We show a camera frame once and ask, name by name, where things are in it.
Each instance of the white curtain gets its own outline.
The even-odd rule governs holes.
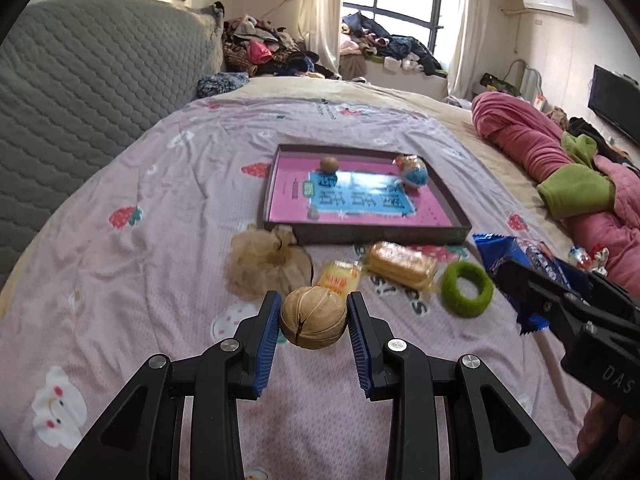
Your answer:
[[[468,98],[471,94],[488,14],[489,0],[460,0],[460,28],[447,78],[449,94],[455,97]]]
[[[340,60],[341,0],[301,0],[298,35],[306,47],[318,54],[320,64],[338,72]]]

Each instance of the yellow snack package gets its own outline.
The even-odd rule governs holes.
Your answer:
[[[429,292],[434,287],[438,261],[402,245],[377,242],[366,253],[367,271],[414,290]]]
[[[345,300],[347,295],[358,290],[362,268],[359,264],[348,264],[334,260],[325,264],[316,285],[337,292]]]

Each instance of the green fuzzy hair tie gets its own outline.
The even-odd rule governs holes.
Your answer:
[[[458,288],[458,279],[465,278],[478,288],[475,298],[467,298]],[[461,317],[477,317],[482,314],[494,296],[494,282],[482,267],[469,262],[449,264],[440,282],[442,301]]]

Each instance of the metal screw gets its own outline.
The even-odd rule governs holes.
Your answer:
[[[225,339],[220,343],[220,348],[223,352],[235,352],[240,347],[240,343],[235,339]]]
[[[386,345],[389,347],[389,350],[393,350],[394,352],[406,350],[406,342],[402,339],[392,339]]]
[[[462,364],[465,365],[467,368],[471,368],[471,369],[478,368],[481,365],[481,363],[482,361],[480,360],[480,358],[472,354],[467,354],[462,357]]]
[[[166,364],[166,357],[163,355],[154,355],[148,361],[149,366],[154,370],[158,370],[158,368],[162,368]]]

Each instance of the blue snack wrapper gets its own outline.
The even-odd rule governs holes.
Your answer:
[[[571,290],[583,289],[583,281],[587,281],[585,276],[581,276],[583,273],[580,270],[556,259],[544,242],[495,234],[475,234],[474,241],[480,252],[482,264],[490,276],[494,275],[495,268],[501,261],[505,258],[513,258]],[[580,282],[580,286],[572,286],[567,274]],[[519,300],[506,297],[518,313],[517,322],[520,324],[521,334],[535,332],[549,326],[545,317],[530,312],[530,309]]]

